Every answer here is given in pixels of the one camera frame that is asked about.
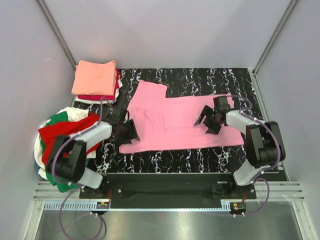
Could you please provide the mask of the folded peach t shirt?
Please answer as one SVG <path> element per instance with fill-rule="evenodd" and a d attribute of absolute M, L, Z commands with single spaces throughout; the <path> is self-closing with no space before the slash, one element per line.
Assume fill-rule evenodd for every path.
<path fill-rule="evenodd" d="M 73 95 L 114 94 L 116 87 L 116 62 L 94 63 L 80 60 L 75 70 L 71 93 Z"/>

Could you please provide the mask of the aluminium rail profile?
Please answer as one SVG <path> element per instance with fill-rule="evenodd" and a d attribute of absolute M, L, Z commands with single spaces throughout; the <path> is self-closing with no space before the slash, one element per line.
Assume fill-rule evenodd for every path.
<path fill-rule="evenodd" d="M 271 202 L 303 202 L 305 200 L 301 186 L 297 181 L 269 181 L 269 198 Z M 254 185 L 256 201 L 263 201 L 267 196 L 267 186 L 259 181 Z M 33 201 L 62 201 L 67 192 L 60 192 L 49 181 L 39 181 L 33 194 Z"/>

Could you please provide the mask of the red t shirt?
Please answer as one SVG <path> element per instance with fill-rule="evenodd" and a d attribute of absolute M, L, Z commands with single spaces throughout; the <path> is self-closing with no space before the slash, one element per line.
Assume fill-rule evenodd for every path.
<path fill-rule="evenodd" d="M 57 136 L 76 134 L 86 128 L 91 127 L 99 120 L 99 116 L 89 113 L 89 116 L 80 121 L 62 121 L 53 125 L 45 126 L 38 130 L 41 139 L 45 144 L 45 150 L 42 155 L 42 162 L 46 165 L 51 154 L 54 142 Z"/>

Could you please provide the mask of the right aluminium frame post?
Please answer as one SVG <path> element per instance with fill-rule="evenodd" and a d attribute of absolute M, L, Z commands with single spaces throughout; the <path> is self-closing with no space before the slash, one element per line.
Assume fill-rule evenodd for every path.
<path fill-rule="evenodd" d="M 274 44 L 276 43 L 280 33 L 282 32 L 284 26 L 286 25 L 286 23 L 288 22 L 291 14 L 293 13 L 293 11 L 295 10 L 296 6 L 298 5 L 300 1 L 299 0 L 290 0 L 289 4 L 287 5 L 285 11 L 283 12 L 277 26 L 275 27 L 266 47 L 264 48 L 257 64 L 255 65 L 255 67 L 252 70 L 252 73 L 254 76 L 256 76 L 259 72 L 259 70 L 261 69 L 263 63 L 265 62 L 266 58 L 268 57 L 270 51 L 272 50 Z"/>

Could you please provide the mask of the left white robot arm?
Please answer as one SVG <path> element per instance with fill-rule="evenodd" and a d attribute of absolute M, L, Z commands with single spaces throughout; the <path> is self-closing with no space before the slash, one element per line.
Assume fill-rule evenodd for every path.
<path fill-rule="evenodd" d="M 108 193 L 107 179 L 86 165 L 88 153 L 112 136 L 122 144 L 131 144 L 139 136 L 130 113 L 125 108 L 115 107 L 106 117 L 90 115 L 78 122 L 59 122 L 41 129 L 52 132 L 45 156 L 45 172 L 56 183 L 71 183 L 86 186 L 97 198 Z"/>

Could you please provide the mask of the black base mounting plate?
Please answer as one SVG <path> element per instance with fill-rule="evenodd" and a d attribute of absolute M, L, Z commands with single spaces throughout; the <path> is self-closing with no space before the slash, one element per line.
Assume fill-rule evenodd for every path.
<path fill-rule="evenodd" d="M 107 173 L 114 199 L 142 195 L 196 195 L 213 199 L 255 200 L 255 187 L 236 186 L 230 173 Z"/>

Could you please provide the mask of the folded magenta t shirt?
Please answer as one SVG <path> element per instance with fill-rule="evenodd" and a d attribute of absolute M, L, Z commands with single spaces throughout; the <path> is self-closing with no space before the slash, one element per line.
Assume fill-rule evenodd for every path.
<path fill-rule="evenodd" d="M 108 101 L 114 101 L 119 95 L 120 88 L 122 87 L 121 82 L 122 74 L 116 69 L 116 83 L 113 95 L 78 95 L 77 98 L 80 100 L 89 100 L 89 101 L 100 101 L 101 98 Z"/>

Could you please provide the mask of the pink t shirt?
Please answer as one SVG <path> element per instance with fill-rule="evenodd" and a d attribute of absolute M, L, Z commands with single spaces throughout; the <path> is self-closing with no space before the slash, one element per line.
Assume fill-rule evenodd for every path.
<path fill-rule="evenodd" d="M 122 144 L 122 154 L 243 145 L 239 130 L 224 126 L 218 134 L 195 125 L 203 107 L 214 107 L 214 96 L 167 97 L 167 86 L 140 80 L 127 110 L 139 140 Z"/>

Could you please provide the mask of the green t shirt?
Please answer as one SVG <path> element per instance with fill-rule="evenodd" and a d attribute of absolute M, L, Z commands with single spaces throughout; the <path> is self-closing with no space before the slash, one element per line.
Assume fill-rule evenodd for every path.
<path fill-rule="evenodd" d="M 82 120 L 83 118 L 86 118 L 88 116 L 88 112 L 84 113 L 83 116 L 80 116 L 80 118 L 78 120 L 74 120 L 71 118 L 71 113 L 68 113 L 66 110 L 61 111 L 55 115 L 52 115 L 50 117 L 50 119 L 48 120 L 48 122 L 38 130 L 39 132 L 39 136 L 40 136 L 40 144 L 41 144 L 41 154 L 42 157 L 41 159 L 41 163 L 43 163 L 44 165 L 47 163 L 48 161 L 48 156 L 46 155 L 46 148 L 48 143 L 53 140 L 55 137 L 52 136 L 53 134 L 50 133 L 48 130 L 43 130 L 43 128 L 45 127 L 49 127 L 49 126 L 53 126 L 55 124 L 61 123 L 61 122 L 77 122 Z M 61 192 L 61 193 L 65 193 L 71 189 L 76 189 L 78 186 L 77 184 L 71 184 L 68 185 L 67 183 L 57 183 L 55 181 L 55 179 L 52 177 L 52 175 L 46 171 L 44 171 L 44 176 L 46 177 L 46 179 L 53 185 L 56 186 L 57 189 Z"/>

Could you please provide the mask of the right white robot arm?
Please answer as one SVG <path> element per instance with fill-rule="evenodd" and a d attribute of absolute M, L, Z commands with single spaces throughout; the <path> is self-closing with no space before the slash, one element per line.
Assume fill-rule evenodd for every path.
<path fill-rule="evenodd" d="M 213 98 L 214 107 L 205 105 L 194 123 L 204 123 L 207 134 L 219 134 L 222 126 L 233 127 L 244 135 L 246 161 L 236 170 L 227 185 L 228 195 L 239 198 L 245 192 L 245 186 L 258 181 L 266 171 L 273 170 L 286 158 L 286 151 L 280 131 L 275 121 L 263 121 L 245 113 L 253 104 L 246 98 L 249 107 L 237 109 L 228 100 L 235 95 L 223 95 Z"/>

